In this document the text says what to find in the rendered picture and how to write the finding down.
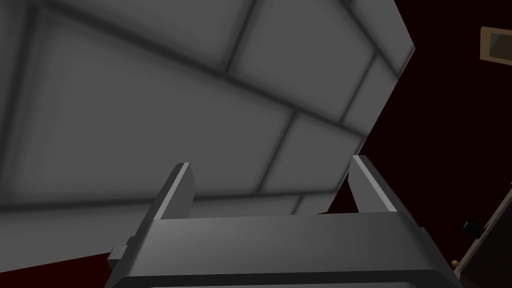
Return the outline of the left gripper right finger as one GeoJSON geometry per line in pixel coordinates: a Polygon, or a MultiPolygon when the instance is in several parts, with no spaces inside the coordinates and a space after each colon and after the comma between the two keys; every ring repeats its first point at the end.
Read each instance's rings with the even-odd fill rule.
{"type": "Polygon", "coordinates": [[[404,206],[364,155],[351,157],[348,184],[360,213],[404,212],[404,206]]]}

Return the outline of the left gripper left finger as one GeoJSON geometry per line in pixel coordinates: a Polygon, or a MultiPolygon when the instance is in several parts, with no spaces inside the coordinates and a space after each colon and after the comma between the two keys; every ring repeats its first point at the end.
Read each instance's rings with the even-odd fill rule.
{"type": "Polygon", "coordinates": [[[196,182],[189,162],[178,163],[150,208],[150,220],[189,218],[196,182]]]}

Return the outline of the framed wall picture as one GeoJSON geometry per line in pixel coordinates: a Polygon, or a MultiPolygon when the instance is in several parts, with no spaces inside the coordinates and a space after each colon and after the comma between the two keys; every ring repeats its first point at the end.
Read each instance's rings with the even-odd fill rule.
{"type": "Polygon", "coordinates": [[[479,59],[512,66],[512,30],[482,26],[479,59]]]}

